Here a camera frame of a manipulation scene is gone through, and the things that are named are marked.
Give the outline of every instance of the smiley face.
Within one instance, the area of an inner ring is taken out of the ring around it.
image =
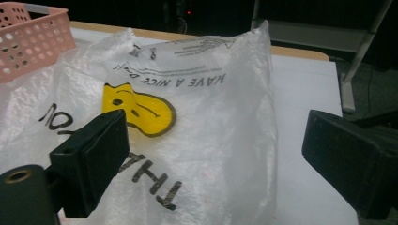
[[[112,87],[106,83],[103,89],[102,112],[123,109],[128,125],[138,128],[148,137],[167,132],[176,121],[176,110],[161,97],[134,92],[129,83]]]

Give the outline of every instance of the white plastic bag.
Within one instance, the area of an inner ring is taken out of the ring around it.
[[[0,172],[123,108],[130,155],[88,218],[62,224],[268,224],[276,139],[268,24],[141,46],[130,29],[0,84]]]

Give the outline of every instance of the basket holes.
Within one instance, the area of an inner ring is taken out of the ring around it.
[[[9,68],[3,68],[3,72],[5,73],[5,74],[11,74],[11,69],[9,69]]]
[[[20,30],[17,30],[17,31],[15,31],[15,36],[17,36],[17,37],[22,37],[23,36],[23,32],[21,32]]]
[[[27,46],[29,43],[27,42],[27,40],[23,39],[23,40],[21,41],[21,44],[22,44],[23,46]]]
[[[30,42],[32,42],[32,43],[38,42],[38,40],[37,40],[35,37],[30,37],[29,40],[30,40]]]
[[[40,27],[38,25],[33,26],[33,29],[36,31],[40,31]]]
[[[32,29],[27,27],[27,28],[25,28],[25,32],[26,32],[26,34],[31,35],[32,34]]]
[[[46,35],[47,35],[48,38],[51,38],[51,37],[53,36],[53,33],[51,33],[50,31],[48,31],[48,32],[46,33]]]
[[[6,33],[6,38],[7,39],[14,39],[14,36],[11,35],[10,33]]]

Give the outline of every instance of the pink basket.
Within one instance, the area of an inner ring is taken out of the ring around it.
[[[32,20],[29,12],[44,16]],[[54,64],[76,47],[64,8],[0,3],[0,26],[0,83]]]

